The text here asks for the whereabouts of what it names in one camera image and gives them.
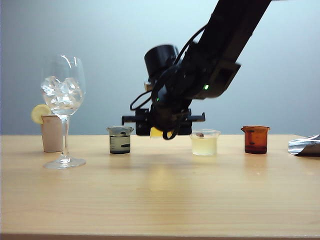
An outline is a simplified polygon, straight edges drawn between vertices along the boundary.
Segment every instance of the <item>crumpled aluminum foil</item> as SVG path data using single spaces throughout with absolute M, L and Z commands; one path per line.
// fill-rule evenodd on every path
M 288 152 L 295 156 L 320 157 L 320 134 L 289 141 Z

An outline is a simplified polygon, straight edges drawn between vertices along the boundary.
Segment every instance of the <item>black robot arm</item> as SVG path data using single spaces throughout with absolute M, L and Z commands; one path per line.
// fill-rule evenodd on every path
M 219 0 L 208 23 L 187 42 L 183 59 L 185 49 L 178 54 L 172 45 L 149 50 L 144 60 L 150 110 L 137 108 L 135 116 L 122 117 L 122 124 L 136 122 L 137 135 L 149 135 L 151 127 L 156 127 L 164 139 L 191 134 L 192 122 L 205 121 L 204 113 L 191 115 L 192 99 L 216 98 L 228 88 L 241 66 L 236 60 L 270 1 Z M 198 43 L 193 42 L 202 30 Z

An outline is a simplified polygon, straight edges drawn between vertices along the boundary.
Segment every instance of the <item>glass beaker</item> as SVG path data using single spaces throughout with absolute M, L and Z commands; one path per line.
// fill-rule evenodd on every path
M 130 126 L 107 127 L 109 132 L 109 149 L 111 154 L 130 153 L 130 134 L 134 130 Z
M 193 130 L 191 133 L 192 153 L 208 156 L 217 154 L 217 138 L 220 131 L 212 129 Z
M 249 154 L 265 154 L 268 145 L 268 126 L 243 126 L 244 151 Z

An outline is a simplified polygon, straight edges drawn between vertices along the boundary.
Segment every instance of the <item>yellow object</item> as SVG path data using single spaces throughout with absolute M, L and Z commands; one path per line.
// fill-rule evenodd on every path
M 150 129 L 150 138 L 162 137 L 163 131 L 158 130 L 154 126 Z
M 41 118 L 42 115 L 51 114 L 51 109 L 45 104 L 39 104 L 35 106 L 31 111 L 31 119 L 36 124 L 43 124 L 43 120 Z

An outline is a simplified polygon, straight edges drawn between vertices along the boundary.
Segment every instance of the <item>brown liquid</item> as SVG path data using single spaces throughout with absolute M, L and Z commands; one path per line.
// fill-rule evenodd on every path
M 266 146 L 245 145 L 244 151 L 248 154 L 265 154 L 265 153 L 267 153 L 267 147 Z

